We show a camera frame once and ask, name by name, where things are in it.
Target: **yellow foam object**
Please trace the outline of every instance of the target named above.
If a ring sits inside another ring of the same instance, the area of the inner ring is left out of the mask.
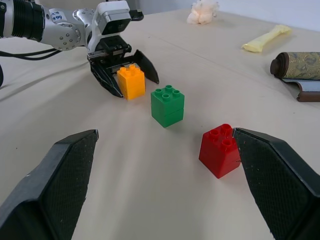
[[[132,100],[146,93],[145,74],[135,65],[117,71],[118,85],[125,99]]]
[[[272,39],[280,34],[289,34],[291,31],[292,29],[288,26],[276,25],[270,32],[257,37],[256,39],[244,44],[242,47],[249,52],[260,53],[264,46]]]

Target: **yellow lego block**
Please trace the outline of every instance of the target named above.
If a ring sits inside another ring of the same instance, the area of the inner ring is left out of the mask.
[[[119,88],[127,100],[135,99],[146,93],[145,74],[135,65],[121,67],[117,71]]]

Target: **black cable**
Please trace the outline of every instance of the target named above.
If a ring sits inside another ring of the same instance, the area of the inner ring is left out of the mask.
[[[58,51],[58,50],[56,50],[55,48],[51,48],[43,51],[36,51],[36,52],[29,52],[29,53],[8,53],[5,51],[0,51],[0,57],[28,57],[28,56],[47,54],[55,51]]]
[[[50,58],[59,53],[61,53],[61,51],[56,50],[55,48],[51,48],[43,51],[29,52],[29,53],[9,53],[5,51],[0,51],[0,57],[17,58],[17,59],[23,59],[23,60],[29,60],[29,61],[39,61],[39,60]],[[29,56],[36,56],[36,55],[42,55],[42,54],[47,54],[47,55],[40,56],[40,57],[29,57]],[[0,65],[0,87],[2,86],[3,83],[4,83],[4,72]]]

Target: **number label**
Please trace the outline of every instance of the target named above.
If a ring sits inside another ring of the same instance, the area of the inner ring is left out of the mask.
[[[50,10],[50,14],[54,23],[60,20],[67,20],[63,11]]]

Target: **green lego block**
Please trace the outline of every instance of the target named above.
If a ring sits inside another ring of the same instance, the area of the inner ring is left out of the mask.
[[[171,85],[158,88],[151,93],[151,109],[157,111],[159,116],[167,116],[183,109],[185,106],[185,95]]]
[[[182,108],[167,116],[160,115],[158,111],[152,109],[151,115],[162,127],[166,128],[184,119],[184,109]]]

